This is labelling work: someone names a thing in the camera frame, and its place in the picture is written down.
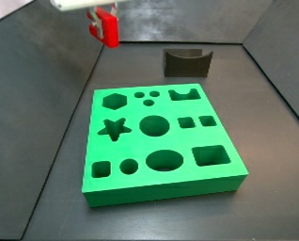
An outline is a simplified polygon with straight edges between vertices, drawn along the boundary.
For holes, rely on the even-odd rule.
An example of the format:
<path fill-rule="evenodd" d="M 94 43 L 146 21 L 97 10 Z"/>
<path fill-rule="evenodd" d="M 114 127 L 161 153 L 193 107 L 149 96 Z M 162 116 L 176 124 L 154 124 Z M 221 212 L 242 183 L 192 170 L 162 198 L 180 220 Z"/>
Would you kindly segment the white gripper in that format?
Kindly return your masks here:
<path fill-rule="evenodd" d="M 101 20 L 96 16 L 97 6 L 105 6 L 112 4 L 110 14 L 117 15 L 117 3 L 126 0 L 49 0 L 52 6 L 60 11 L 69 11 L 81 8 L 89 8 L 88 13 L 90 15 L 92 26 L 96 34 L 102 36 Z"/>

